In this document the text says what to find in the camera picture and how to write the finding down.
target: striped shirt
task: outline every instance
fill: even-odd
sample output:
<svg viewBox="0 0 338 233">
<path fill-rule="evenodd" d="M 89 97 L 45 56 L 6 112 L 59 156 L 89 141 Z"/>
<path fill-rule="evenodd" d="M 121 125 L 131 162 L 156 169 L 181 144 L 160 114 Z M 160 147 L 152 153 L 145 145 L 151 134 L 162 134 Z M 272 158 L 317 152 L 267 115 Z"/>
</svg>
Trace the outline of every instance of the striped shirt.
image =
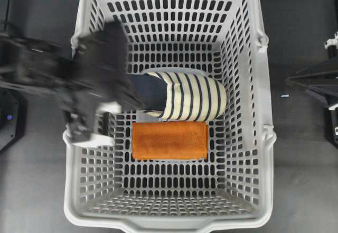
<svg viewBox="0 0 338 233">
<path fill-rule="evenodd" d="M 167 83 L 167 101 L 163 111 L 145 113 L 168 120 L 209 121 L 226 109 L 224 86 L 212 78 L 187 73 L 149 72 Z"/>
</svg>

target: gray table surface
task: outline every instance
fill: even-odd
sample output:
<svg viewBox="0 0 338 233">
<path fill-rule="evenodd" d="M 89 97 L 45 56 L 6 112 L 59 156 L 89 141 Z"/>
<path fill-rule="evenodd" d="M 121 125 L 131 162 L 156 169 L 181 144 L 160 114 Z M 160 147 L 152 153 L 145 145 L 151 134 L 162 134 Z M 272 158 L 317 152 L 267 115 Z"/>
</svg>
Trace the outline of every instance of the gray table surface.
<svg viewBox="0 0 338 233">
<path fill-rule="evenodd" d="M 258 229 L 228 232 L 337 232 L 338 150 L 325 140 L 324 111 L 284 84 L 291 73 L 327 59 L 323 42 L 337 30 L 333 0 L 261 0 L 270 37 L 275 144 L 274 210 Z M 70 56 L 78 0 L 11 0 L 10 21 L 26 36 Z M 65 129 L 52 98 L 27 100 L 25 135 L 0 152 L 0 232 L 118 232 L 77 227 L 63 214 Z"/>
</svg>

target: orange towel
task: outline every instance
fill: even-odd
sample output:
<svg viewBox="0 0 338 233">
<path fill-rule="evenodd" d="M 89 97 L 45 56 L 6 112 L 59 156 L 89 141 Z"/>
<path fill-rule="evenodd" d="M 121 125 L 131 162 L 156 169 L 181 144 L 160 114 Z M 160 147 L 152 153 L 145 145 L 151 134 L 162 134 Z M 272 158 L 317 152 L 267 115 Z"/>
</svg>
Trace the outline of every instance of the orange towel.
<svg viewBox="0 0 338 233">
<path fill-rule="evenodd" d="M 136 160 L 199 160 L 208 154 L 204 122 L 133 123 Z"/>
</svg>

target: cable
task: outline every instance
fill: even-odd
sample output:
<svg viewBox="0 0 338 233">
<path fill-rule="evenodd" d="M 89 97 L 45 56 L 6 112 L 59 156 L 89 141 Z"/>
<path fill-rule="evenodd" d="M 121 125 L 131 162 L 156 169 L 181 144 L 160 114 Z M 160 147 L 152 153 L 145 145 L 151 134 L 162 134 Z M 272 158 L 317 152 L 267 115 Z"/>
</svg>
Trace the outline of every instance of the cable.
<svg viewBox="0 0 338 233">
<path fill-rule="evenodd" d="M 7 0 L 7 9 L 6 9 L 5 20 L 4 20 L 4 32 L 7 30 L 8 14 L 10 12 L 10 1 L 11 0 Z"/>
</svg>

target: laundry basket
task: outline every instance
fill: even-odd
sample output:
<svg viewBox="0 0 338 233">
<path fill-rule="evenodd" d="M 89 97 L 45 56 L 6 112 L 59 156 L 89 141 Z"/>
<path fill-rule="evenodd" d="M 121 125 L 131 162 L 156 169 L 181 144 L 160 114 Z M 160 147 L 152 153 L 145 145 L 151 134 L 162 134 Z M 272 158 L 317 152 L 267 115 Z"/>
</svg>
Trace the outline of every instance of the laundry basket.
<svg viewBox="0 0 338 233">
<path fill-rule="evenodd" d="M 110 115 L 114 146 L 78 147 L 64 135 L 66 217 L 126 232 L 265 224 L 273 207 L 276 135 L 259 0 L 80 0 L 73 49 L 78 37 L 111 20 L 122 22 L 128 39 L 128 73 L 201 70 L 225 86 L 227 109 L 208 122 L 203 161 L 135 161 L 132 123 L 144 119 L 138 111 Z"/>
</svg>

